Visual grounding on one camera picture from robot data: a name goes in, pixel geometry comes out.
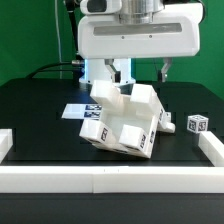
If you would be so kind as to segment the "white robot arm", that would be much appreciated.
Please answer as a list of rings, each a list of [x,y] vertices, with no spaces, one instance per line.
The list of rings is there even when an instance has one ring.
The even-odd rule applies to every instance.
[[[201,0],[82,0],[80,10],[78,50],[88,83],[132,83],[136,58],[161,58],[158,78],[164,81],[173,58],[200,49]]]

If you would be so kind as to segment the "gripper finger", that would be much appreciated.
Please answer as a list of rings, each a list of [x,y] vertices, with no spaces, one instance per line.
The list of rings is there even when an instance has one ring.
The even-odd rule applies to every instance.
[[[163,59],[163,67],[158,72],[158,79],[161,82],[165,82],[166,81],[168,70],[170,69],[171,66],[172,66],[172,59],[171,58],[164,58]]]
[[[121,81],[121,72],[114,67],[114,60],[105,59],[104,63],[108,71],[111,73],[112,82],[119,83]]]

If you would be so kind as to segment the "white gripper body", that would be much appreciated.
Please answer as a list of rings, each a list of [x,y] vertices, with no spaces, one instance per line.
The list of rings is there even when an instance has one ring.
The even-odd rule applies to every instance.
[[[200,3],[122,2],[113,14],[84,14],[78,24],[85,59],[172,58],[200,49]]]

